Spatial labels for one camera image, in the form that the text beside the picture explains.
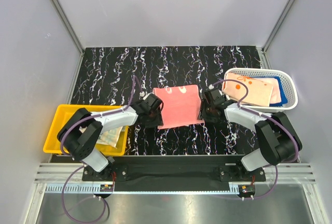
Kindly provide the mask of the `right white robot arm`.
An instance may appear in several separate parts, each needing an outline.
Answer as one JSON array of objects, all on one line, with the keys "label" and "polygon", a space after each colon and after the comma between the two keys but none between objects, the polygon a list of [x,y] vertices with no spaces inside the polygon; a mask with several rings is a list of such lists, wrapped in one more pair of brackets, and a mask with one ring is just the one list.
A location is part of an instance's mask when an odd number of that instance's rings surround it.
[{"label": "right white robot arm", "polygon": [[248,180],[254,170],[278,165],[281,162],[294,162],[302,149],[287,115],[261,113],[227,100],[219,89],[204,92],[200,106],[199,119],[207,123],[228,121],[239,124],[256,133],[259,148],[243,156],[236,167],[236,176]]}]

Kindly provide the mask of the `pink patterned towel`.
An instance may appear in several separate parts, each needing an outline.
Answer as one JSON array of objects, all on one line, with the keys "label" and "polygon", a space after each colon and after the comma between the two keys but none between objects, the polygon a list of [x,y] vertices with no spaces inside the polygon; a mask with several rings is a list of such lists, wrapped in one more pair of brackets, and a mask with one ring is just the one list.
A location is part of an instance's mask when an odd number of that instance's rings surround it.
[{"label": "pink patterned towel", "polygon": [[153,93],[163,101],[163,124],[158,129],[204,123],[199,119],[201,99],[197,85],[154,88]]}]

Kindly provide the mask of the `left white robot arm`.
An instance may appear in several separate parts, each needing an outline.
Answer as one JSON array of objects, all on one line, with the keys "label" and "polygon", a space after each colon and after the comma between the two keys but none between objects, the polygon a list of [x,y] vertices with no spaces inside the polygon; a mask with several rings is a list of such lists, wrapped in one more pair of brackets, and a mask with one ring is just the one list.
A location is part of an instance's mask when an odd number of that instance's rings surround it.
[{"label": "left white robot arm", "polygon": [[107,180],[112,175],[110,162],[95,147],[100,134],[132,125],[147,128],[163,125],[163,107],[163,101],[150,93],[142,100],[112,110],[93,113],[80,108],[57,134],[60,149],[66,150],[73,160],[90,166],[98,179]]}]

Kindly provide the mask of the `orange fox pattern towel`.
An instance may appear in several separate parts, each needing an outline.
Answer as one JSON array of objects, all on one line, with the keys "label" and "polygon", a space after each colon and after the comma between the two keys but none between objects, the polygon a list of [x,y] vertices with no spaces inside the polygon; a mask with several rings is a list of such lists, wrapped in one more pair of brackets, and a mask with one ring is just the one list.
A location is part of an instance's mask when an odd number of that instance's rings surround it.
[{"label": "orange fox pattern towel", "polygon": [[239,101],[242,100],[243,104],[255,106],[270,106],[270,99],[272,95],[273,85],[270,84],[270,78],[249,78],[245,76],[232,77],[234,81],[224,82],[222,91],[231,99]]}]

